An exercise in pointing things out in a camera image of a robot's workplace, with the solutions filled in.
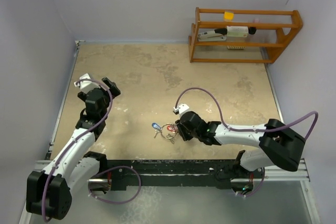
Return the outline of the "blue capped key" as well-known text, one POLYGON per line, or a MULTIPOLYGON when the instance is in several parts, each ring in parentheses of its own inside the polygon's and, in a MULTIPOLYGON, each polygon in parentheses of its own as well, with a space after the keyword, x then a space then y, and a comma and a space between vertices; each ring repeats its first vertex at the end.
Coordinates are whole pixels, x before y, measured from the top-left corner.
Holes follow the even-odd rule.
POLYGON ((160 125, 157 123, 152 123, 152 127, 155 129, 154 138, 156 138, 158 135, 162 135, 162 127, 160 125))

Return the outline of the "silver keys bunch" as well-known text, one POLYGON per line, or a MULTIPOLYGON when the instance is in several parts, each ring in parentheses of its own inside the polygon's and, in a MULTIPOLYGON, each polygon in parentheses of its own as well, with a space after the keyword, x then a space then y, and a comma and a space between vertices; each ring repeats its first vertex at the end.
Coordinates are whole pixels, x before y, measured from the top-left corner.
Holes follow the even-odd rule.
MULTIPOLYGON (((165 129, 166 129, 166 130, 167 130, 167 126, 168 126, 168 125, 175 125, 175 126, 177 127, 177 125, 174 124, 174 123, 168 123, 168 124, 165 126, 165 129)), ((174 144, 174 139, 175 139, 175 137, 178 135, 178 133, 179 133, 179 128, 178 128, 178 131, 177 131, 176 133, 167 130, 167 134, 165 135, 165 138, 168 139, 172 144, 174 144)))

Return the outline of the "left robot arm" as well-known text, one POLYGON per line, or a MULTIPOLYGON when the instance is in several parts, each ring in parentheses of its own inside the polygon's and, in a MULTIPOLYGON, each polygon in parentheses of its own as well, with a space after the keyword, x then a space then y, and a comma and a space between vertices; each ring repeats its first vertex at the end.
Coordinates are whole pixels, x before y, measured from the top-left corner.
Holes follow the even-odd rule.
POLYGON ((108 172, 105 155, 86 152, 103 132, 113 99, 121 92, 107 77, 97 81, 89 74, 81 76, 75 86, 85 108, 72 136, 56 158, 27 178, 26 210, 41 215, 44 222, 62 220, 77 189, 93 175, 102 178, 108 172))

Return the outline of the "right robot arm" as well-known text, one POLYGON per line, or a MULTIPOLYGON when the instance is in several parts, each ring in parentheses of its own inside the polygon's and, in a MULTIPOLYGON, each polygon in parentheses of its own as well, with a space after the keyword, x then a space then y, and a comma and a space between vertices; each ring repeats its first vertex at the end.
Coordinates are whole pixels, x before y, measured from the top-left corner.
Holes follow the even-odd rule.
POLYGON ((304 137, 276 119, 266 124, 225 127, 220 121, 204 121, 193 111, 185 112, 175 122, 184 141, 193 138, 205 145, 237 144, 252 146, 252 151, 241 151, 234 164, 234 173, 246 177, 258 168, 278 166, 296 172, 306 143, 304 137))

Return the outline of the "large silver keyring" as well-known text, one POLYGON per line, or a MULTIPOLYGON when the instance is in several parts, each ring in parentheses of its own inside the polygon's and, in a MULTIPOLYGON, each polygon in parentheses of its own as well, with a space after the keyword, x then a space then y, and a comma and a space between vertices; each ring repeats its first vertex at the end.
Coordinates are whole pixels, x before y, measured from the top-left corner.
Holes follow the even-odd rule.
POLYGON ((162 126, 162 137, 164 138, 164 139, 166 139, 165 138, 165 135, 167 134, 167 130, 165 129, 165 126, 166 126, 167 124, 164 124, 163 126, 162 126))

